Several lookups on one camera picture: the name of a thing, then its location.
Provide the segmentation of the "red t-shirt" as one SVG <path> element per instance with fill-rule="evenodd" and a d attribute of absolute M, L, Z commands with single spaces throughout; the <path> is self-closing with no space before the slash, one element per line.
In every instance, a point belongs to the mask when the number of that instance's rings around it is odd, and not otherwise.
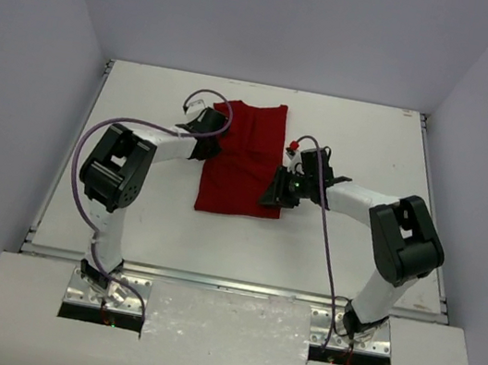
<path fill-rule="evenodd" d="M 261 108 L 240 100 L 213 107 L 232 112 L 232 123 L 219 140 L 220 153 L 202 166 L 194 210 L 277 220 L 280 209 L 261 206 L 259 199 L 282 165 L 288 107 Z"/>

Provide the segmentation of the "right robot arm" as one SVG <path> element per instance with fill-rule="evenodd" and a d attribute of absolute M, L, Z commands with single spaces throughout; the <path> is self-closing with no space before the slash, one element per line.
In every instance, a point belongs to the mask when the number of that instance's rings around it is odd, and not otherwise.
<path fill-rule="evenodd" d="M 407 289 L 442 266 L 445 251 L 422 197 L 388 196 L 335 176 L 331 153 L 320 146 L 302 151 L 296 140 L 291 142 L 286 149 L 290 161 L 277 167 L 259 204 L 293 209 L 310 200 L 326 213 L 340 213 L 369 228 L 375 269 L 329 328 L 355 343 L 371 337 Z"/>

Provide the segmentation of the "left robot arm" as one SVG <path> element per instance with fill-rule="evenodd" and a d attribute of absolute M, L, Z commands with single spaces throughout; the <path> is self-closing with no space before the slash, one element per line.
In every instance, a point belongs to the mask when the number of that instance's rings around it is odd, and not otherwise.
<path fill-rule="evenodd" d="M 211 107 L 204 107 L 189 122 L 161 127 L 138 119 L 117 118 L 100 124 L 107 130 L 82 165 L 72 165 L 72 190 L 78 183 L 90 201 L 82 218 L 93 234 L 81 262 L 81 274 L 102 290 L 114 281 L 123 264 L 122 234 L 126 209 L 136 200 L 151 166 L 171 160 L 203 161 L 220 153 L 219 139 L 233 121 Z M 142 124 L 131 129 L 128 124 Z"/>

